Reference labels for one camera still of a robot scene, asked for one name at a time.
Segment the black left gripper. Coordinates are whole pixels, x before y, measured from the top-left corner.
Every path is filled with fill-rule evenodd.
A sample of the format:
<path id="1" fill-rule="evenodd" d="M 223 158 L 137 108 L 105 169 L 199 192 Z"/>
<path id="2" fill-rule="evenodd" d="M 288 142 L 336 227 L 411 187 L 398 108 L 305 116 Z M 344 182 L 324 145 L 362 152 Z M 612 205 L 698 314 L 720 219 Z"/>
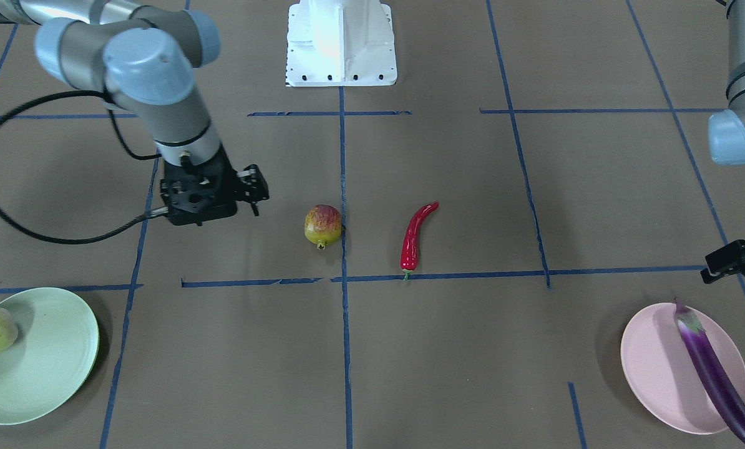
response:
<path id="1" fill-rule="evenodd" d="M 706 267 L 701 270 L 701 280 L 712 284 L 726 276 L 740 275 L 745 279 L 745 241 L 730 242 L 704 257 Z"/>

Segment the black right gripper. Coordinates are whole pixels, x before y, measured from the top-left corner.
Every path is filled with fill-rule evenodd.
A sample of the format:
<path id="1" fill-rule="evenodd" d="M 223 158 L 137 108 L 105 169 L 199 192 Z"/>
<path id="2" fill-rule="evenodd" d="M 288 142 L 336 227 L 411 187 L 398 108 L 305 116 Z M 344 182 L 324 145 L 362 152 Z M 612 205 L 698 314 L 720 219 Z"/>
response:
<path id="1" fill-rule="evenodd" d="M 170 224 L 201 226 L 235 215 L 241 202 L 259 217 L 258 203 L 269 200 L 270 191 L 258 165 L 236 171 L 221 145 L 215 156 L 200 165 L 193 164 L 189 156 L 179 166 L 164 162 L 160 196 L 160 215 Z"/>

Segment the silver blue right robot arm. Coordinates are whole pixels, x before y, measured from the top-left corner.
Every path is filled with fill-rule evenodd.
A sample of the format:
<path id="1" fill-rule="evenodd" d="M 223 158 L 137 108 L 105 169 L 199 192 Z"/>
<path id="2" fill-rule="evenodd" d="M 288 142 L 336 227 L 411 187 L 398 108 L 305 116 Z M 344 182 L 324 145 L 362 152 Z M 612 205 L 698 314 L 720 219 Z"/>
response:
<path id="1" fill-rule="evenodd" d="M 133 1 L 0 1 L 0 24 L 33 24 L 35 55 L 77 95 L 141 119 L 163 161 L 153 211 L 176 226 L 235 215 L 269 190 L 256 165 L 233 169 L 195 69 L 217 59 L 221 40 L 200 11 L 166 11 Z"/>

